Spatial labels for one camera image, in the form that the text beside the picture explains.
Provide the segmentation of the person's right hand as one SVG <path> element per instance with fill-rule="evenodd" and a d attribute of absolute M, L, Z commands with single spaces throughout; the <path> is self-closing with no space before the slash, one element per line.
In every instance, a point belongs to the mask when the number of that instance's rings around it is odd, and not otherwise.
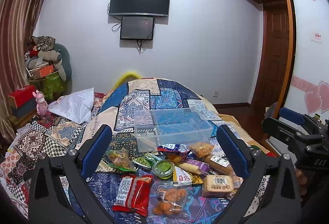
<path fill-rule="evenodd" d="M 303 171 L 300 169 L 295 170 L 295 175 L 297 177 L 297 182 L 299 184 L 300 194 L 301 194 L 301 196 L 304 196 L 307 193 L 307 188 L 306 188 L 307 177 L 305 176 Z"/>

